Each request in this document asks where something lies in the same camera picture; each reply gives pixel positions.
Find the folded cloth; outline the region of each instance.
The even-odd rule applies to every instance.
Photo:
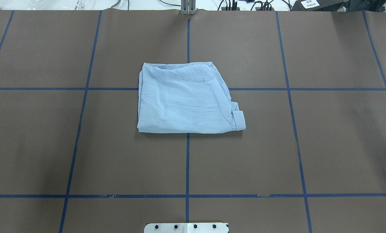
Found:
[[[244,130],[246,125],[212,62],[144,63],[137,128],[143,133],[220,134]]]

